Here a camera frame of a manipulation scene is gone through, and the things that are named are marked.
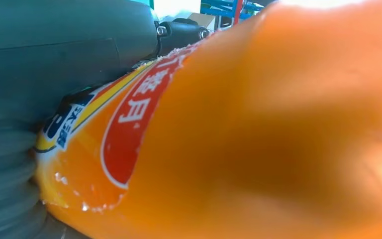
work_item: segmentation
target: metal bolt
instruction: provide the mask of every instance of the metal bolt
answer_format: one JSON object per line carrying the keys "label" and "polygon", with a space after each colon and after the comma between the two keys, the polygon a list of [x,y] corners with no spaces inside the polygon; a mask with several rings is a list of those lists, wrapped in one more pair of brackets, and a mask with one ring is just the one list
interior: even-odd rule
{"label": "metal bolt", "polygon": [[158,26],[156,31],[158,36],[166,36],[168,34],[168,30],[164,26]]}
{"label": "metal bolt", "polygon": [[207,30],[202,30],[199,34],[199,37],[200,37],[200,40],[203,40],[205,39],[206,37],[208,37],[208,31]]}

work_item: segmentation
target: blue metal rack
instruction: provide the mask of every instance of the blue metal rack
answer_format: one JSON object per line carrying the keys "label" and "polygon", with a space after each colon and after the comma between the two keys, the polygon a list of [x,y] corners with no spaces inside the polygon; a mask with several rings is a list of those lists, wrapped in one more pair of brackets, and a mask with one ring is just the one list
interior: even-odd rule
{"label": "blue metal rack", "polygon": [[242,9],[261,11],[263,7],[253,6],[249,4],[243,4],[243,0],[233,0],[230,1],[222,1],[222,0],[201,0],[201,3],[205,3],[211,5],[218,9],[211,8],[201,8],[201,13],[210,14],[210,15],[218,15],[218,16],[227,16],[230,18],[239,16],[240,19],[247,19],[251,17],[251,14],[241,13]]}

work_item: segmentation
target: orange plastic bottle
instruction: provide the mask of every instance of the orange plastic bottle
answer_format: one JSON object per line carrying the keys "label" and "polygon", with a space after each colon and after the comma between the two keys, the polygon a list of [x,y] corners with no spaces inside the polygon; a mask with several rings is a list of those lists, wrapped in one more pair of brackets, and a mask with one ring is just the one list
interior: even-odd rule
{"label": "orange plastic bottle", "polygon": [[59,112],[49,211],[94,239],[382,239],[382,0],[296,2]]}

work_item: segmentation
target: dark gray machine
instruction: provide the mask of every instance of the dark gray machine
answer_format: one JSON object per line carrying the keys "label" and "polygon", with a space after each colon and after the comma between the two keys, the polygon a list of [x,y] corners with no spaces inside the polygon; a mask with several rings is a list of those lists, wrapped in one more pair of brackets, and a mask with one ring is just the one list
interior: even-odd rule
{"label": "dark gray machine", "polygon": [[63,96],[206,36],[129,0],[0,0],[0,239],[86,238],[39,202],[35,132]]}

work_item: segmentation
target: white wall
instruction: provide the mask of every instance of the white wall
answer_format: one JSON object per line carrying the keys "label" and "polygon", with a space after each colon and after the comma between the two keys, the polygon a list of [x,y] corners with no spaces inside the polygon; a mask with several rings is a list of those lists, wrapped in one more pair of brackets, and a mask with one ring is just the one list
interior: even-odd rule
{"label": "white wall", "polygon": [[154,11],[162,19],[183,11],[200,13],[200,5],[201,0],[154,0]]}

